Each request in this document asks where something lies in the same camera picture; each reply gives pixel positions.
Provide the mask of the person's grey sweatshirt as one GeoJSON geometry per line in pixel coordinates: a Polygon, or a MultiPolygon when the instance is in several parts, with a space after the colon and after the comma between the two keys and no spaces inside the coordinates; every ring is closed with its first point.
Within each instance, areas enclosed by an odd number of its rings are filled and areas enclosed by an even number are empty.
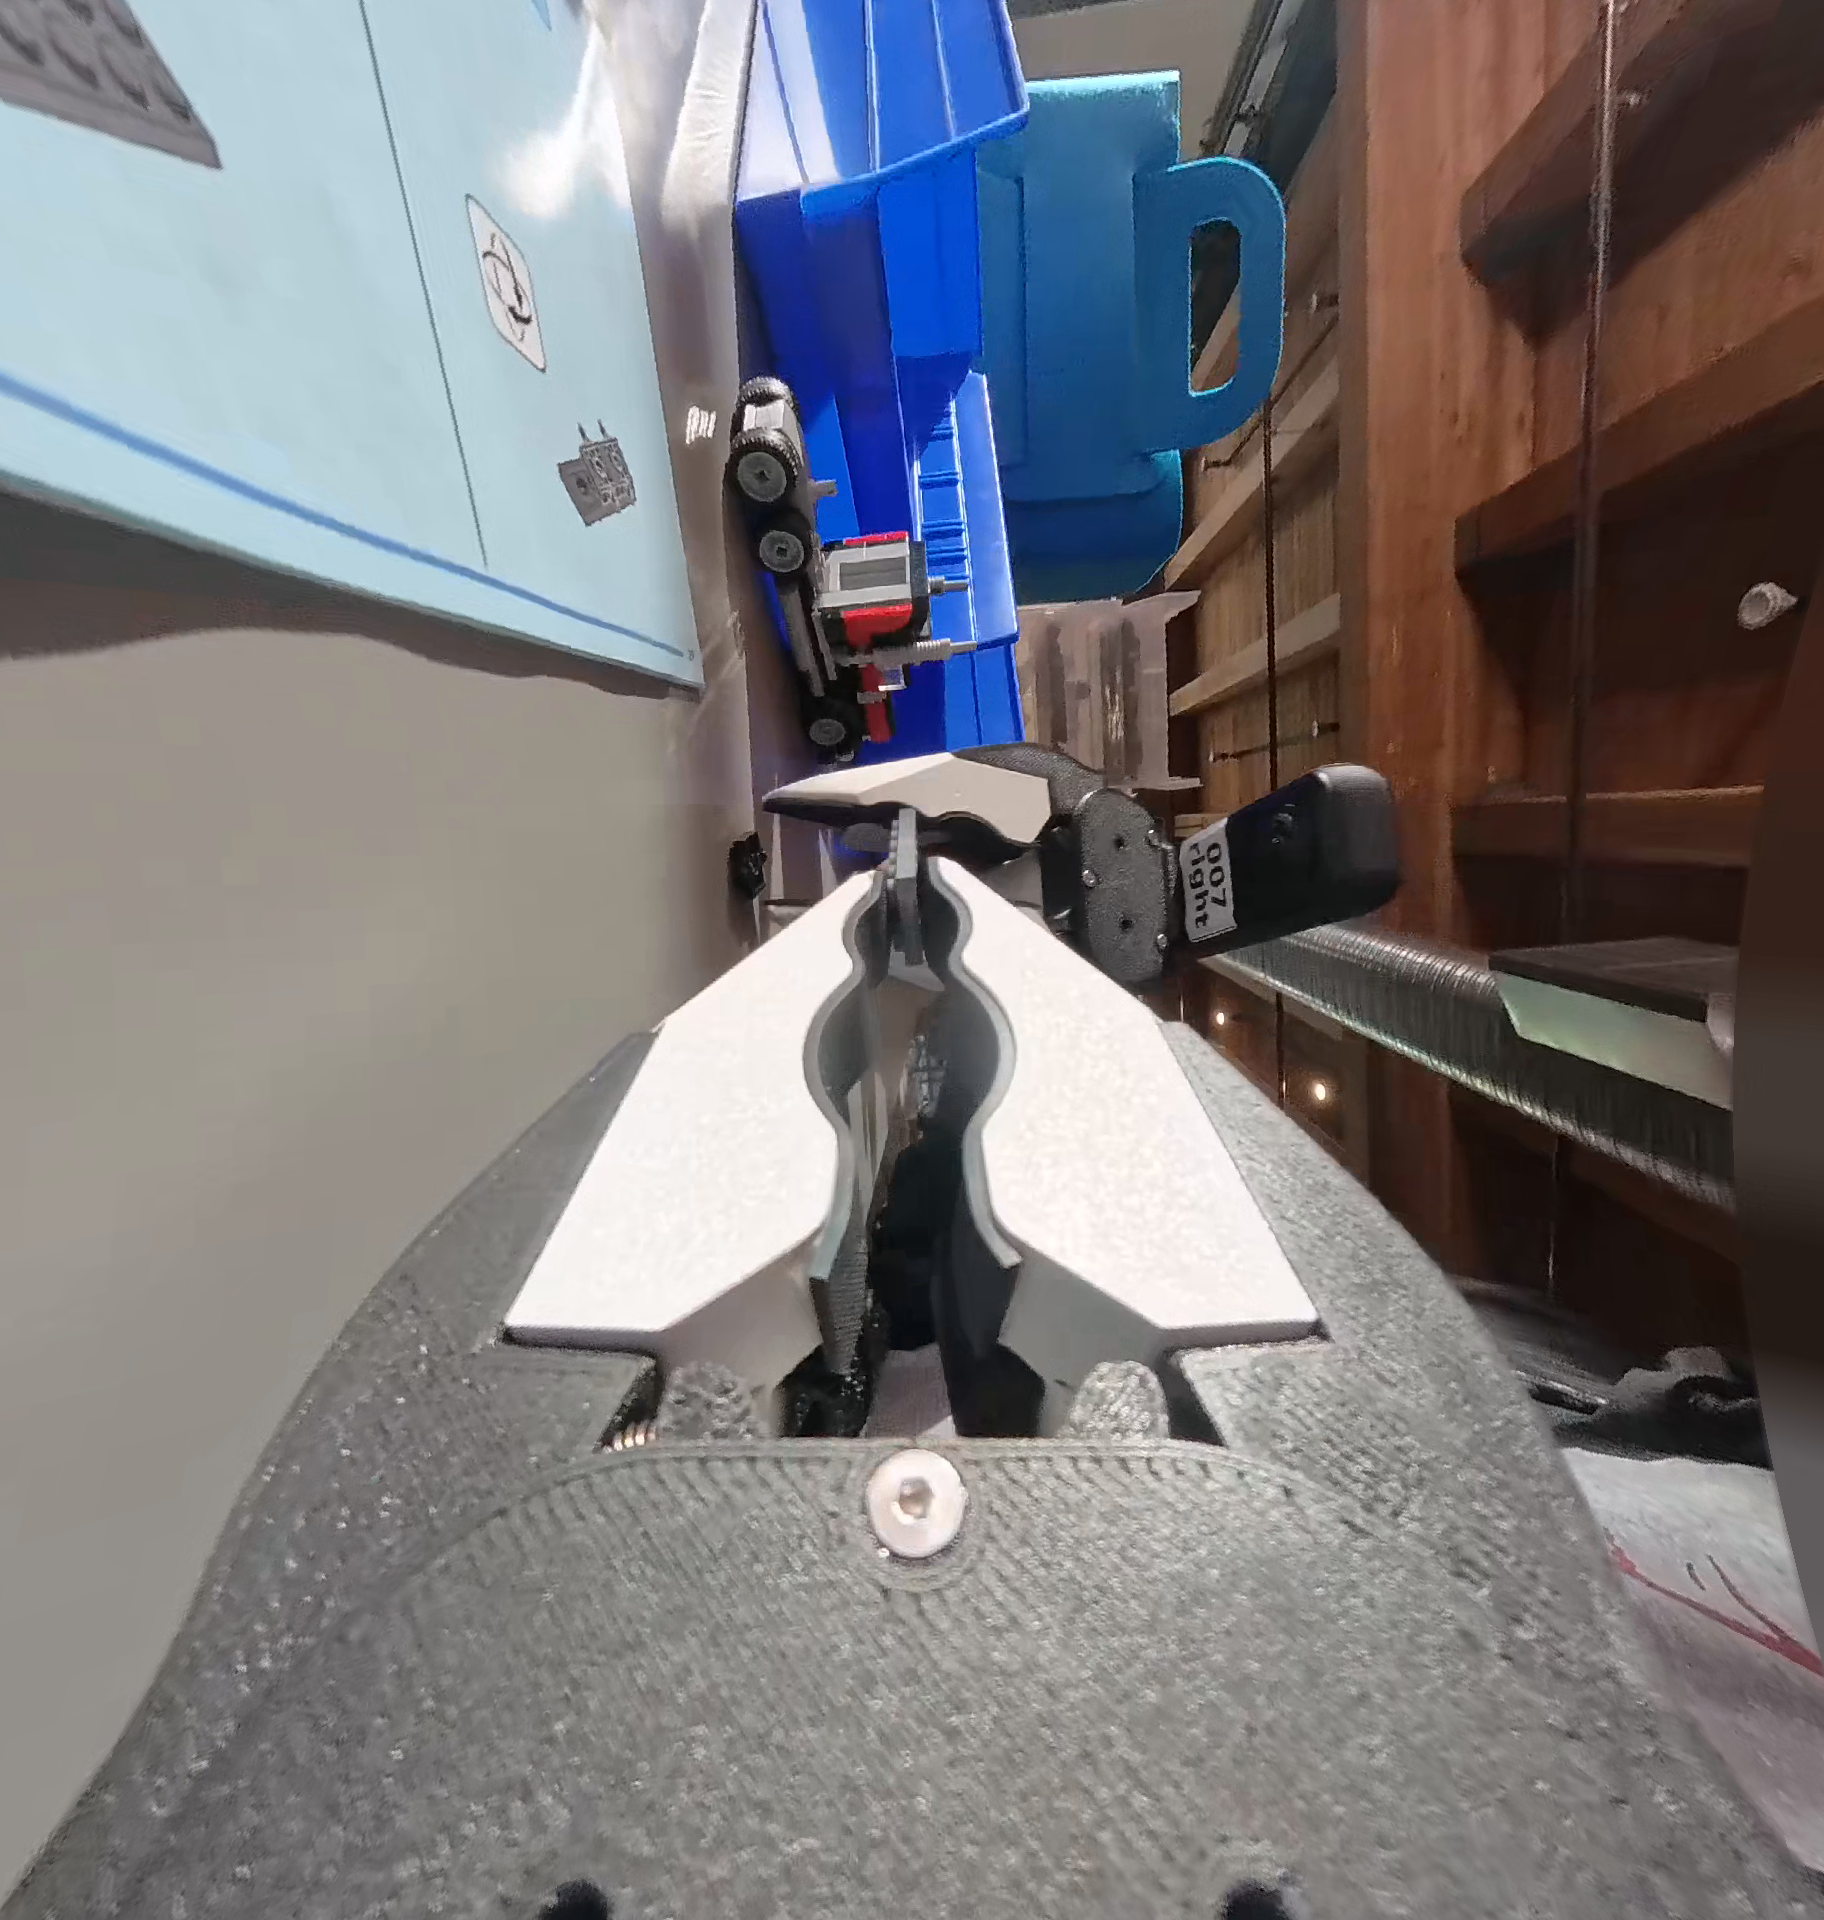
{"type": "Polygon", "coordinates": [[[1824,1668],[1769,1471],[1564,1452],[1673,1693],[1824,1909],[1824,1668]]]}

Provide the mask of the grey desk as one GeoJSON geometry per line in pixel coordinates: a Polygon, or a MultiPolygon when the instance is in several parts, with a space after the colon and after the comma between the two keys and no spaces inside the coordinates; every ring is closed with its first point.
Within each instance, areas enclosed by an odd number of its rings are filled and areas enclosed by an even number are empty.
{"type": "Polygon", "coordinates": [[[729,551],[750,4],[600,4],[708,685],[0,496],[0,1906],[358,1304],[741,955],[772,675],[729,551]]]}

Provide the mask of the light blue instruction booklet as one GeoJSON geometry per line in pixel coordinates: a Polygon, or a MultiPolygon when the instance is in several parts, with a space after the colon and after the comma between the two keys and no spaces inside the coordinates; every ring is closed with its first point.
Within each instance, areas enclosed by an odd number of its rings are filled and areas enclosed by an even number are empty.
{"type": "Polygon", "coordinates": [[[594,4],[0,2],[0,490],[698,689],[594,4]]]}

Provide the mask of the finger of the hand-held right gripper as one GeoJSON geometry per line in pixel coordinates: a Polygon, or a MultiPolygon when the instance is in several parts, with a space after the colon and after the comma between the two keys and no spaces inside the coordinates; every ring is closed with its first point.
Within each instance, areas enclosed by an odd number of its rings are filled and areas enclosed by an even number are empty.
{"type": "MultiPolygon", "coordinates": [[[[1005,867],[1028,855],[1028,841],[1016,841],[983,818],[912,818],[921,857],[946,855],[973,872],[1005,867]]],[[[857,865],[887,865],[900,818],[856,818],[833,827],[839,852],[857,865]]]]}
{"type": "Polygon", "coordinates": [[[1050,824],[1053,802],[1041,775],[937,752],[791,780],[763,795],[763,813],[833,835],[891,829],[912,813],[921,827],[1032,845],[1050,824]]]}

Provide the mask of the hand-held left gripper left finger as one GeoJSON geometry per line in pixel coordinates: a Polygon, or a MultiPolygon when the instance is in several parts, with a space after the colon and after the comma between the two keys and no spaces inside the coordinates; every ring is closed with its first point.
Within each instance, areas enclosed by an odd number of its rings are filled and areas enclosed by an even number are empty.
{"type": "Polygon", "coordinates": [[[857,1373],[890,1133],[881,875],[850,877],[643,1040],[503,1319],[510,1343],[857,1373]]]}

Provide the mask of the blue plastic bin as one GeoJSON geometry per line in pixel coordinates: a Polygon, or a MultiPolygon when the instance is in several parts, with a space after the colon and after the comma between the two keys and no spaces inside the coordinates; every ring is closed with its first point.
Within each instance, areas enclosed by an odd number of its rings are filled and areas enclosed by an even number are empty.
{"type": "Polygon", "coordinates": [[[1021,738],[1007,558],[983,352],[978,156],[1025,126],[1005,4],[761,2],[752,10],[735,239],[770,366],[797,396],[828,541],[906,531],[965,597],[914,666],[897,738],[857,762],[1021,738]]]}

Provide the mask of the red black toy brick truck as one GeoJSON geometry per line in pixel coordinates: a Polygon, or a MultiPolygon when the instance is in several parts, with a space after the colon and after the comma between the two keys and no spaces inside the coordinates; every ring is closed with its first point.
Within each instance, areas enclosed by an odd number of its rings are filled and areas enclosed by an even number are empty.
{"type": "Polygon", "coordinates": [[[806,741],[820,766],[851,766],[893,741],[914,666],[978,649],[932,628],[932,605],[972,583],[930,575],[925,541],[906,531],[821,537],[820,503],[839,487],[814,476],[800,401],[778,375],[735,396],[726,482],[776,595],[806,741]]]}

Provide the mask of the clear plastic storage drawers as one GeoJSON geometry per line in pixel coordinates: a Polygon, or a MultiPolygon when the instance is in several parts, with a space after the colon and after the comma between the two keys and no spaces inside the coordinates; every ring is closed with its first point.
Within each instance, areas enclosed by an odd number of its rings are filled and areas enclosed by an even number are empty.
{"type": "Polygon", "coordinates": [[[1136,793],[1185,787],[1168,768],[1166,630],[1196,592],[1018,608],[1023,740],[1136,793]]]}

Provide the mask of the blue felt carrier bag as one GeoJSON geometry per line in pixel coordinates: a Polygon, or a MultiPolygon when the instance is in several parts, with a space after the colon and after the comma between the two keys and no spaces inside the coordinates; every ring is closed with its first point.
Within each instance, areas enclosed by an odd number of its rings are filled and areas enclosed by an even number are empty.
{"type": "Polygon", "coordinates": [[[1261,412],[1284,350],[1284,200],[1257,166],[1182,155],[1182,77],[1028,86],[978,156],[982,368],[1015,597],[1126,598],[1177,553],[1185,453],[1261,412]],[[1191,243],[1236,239],[1231,375],[1189,381],[1191,243]]]}

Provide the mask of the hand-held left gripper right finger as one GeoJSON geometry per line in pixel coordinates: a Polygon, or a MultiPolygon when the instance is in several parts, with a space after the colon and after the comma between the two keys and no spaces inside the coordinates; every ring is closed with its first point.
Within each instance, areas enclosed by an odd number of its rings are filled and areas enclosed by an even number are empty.
{"type": "Polygon", "coordinates": [[[1098,1368],[1321,1338],[1161,1021],[959,862],[927,870],[927,922],[955,1425],[1062,1428],[1098,1368]]]}

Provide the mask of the dark grey toy brick plate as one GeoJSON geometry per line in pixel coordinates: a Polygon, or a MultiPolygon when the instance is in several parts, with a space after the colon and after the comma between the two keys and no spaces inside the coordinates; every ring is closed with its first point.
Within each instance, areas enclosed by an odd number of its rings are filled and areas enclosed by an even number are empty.
{"type": "Polygon", "coordinates": [[[912,980],[927,966],[925,860],[920,852],[920,817],[912,807],[900,807],[891,822],[880,877],[891,966],[893,973],[912,980]]]}

